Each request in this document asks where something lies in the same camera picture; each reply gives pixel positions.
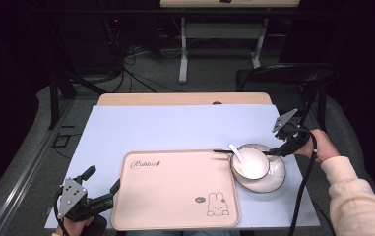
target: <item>table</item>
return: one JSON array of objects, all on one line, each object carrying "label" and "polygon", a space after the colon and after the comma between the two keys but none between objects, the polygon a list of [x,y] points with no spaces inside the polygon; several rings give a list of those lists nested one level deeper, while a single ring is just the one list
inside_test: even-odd
[{"label": "table", "polygon": [[[299,0],[232,0],[221,3],[219,0],[161,0],[162,8],[279,8],[297,7]],[[260,24],[227,24],[227,23],[187,23],[181,19],[181,64],[179,83],[187,82],[187,38],[251,38],[258,39],[255,51],[251,52],[254,68],[260,67],[259,60],[268,26],[268,19]]]},{"label": "table", "polygon": [[[97,173],[83,183],[89,191],[89,198],[95,198],[108,192],[120,175],[123,156],[133,150],[224,148],[230,142],[240,145],[256,139],[261,144],[278,147],[282,142],[271,134],[278,116],[265,93],[104,94],[94,107],[66,176],[75,177],[95,165]],[[203,117],[210,117],[212,122],[205,122],[208,118]],[[226,121],[233,120],[238,122],[226,126]],[[241,128],[242,122],[249,129]],[[248,127],[254,123],[257,128]],[[236,183],[241,219],[234,228],[282,228],[290,225],[301,173],[294,156],[283,161],[287,176],[278,190],[255,194]],[[110,210],[102,215],[109,220]],[[319,225],[305,191],[297,226]],[[56,227],[53,213],[45,227]]]}]

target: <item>plate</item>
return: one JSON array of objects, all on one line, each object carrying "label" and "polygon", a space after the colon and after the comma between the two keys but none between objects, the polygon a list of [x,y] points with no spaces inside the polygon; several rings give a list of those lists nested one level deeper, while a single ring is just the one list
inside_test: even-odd
[{"label": "plate", "polygon": [[[269,147],[259,145],[259,144],[248,144],[238,148],[241,150],[243,148],[255,148],[260,151],[268,151],[270,150]],[[247,179],[240,174],[238,174],[234,168],[234,160],[237,158],[233,158],[234,154],[231,156],[230,159],[230,168],[232,169],[232,174],[235,180],[245,187],[246,189],[256,192],[256,193],[270,193],[276,189],[278,189],[285,180],[285,166],[284,162],[279,156],[276,155],[269,155],[267,158],[270,162],[270,169],[266,176],[258,180]]]}]

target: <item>beige tray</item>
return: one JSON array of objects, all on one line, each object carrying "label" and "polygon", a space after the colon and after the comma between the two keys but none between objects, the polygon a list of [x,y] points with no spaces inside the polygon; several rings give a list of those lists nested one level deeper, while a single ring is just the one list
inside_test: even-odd
[{"label": "beige tray", "polygon": [[111,223],[117,230],[231,227],[239,221],[227,154],[130,152]]}]

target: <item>bunny drawing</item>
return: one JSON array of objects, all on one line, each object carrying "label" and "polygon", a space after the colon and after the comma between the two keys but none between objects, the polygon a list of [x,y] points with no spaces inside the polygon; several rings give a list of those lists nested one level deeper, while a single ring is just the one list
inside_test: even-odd
[{"label": "bunny drawing", "polygon": [[227,203],[221,192],[209,194],[208,216],[212,215],[229,215]]}]

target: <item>sleeve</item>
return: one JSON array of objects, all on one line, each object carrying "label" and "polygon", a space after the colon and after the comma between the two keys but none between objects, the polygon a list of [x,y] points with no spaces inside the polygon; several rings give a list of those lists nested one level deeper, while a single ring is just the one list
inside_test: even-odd
[{"label": "sleeve", "polygon": [[331,220],[337,235],[375,235],[375,194],[367,181],[358,179],[347,157],[322,163],[331,184]]}]

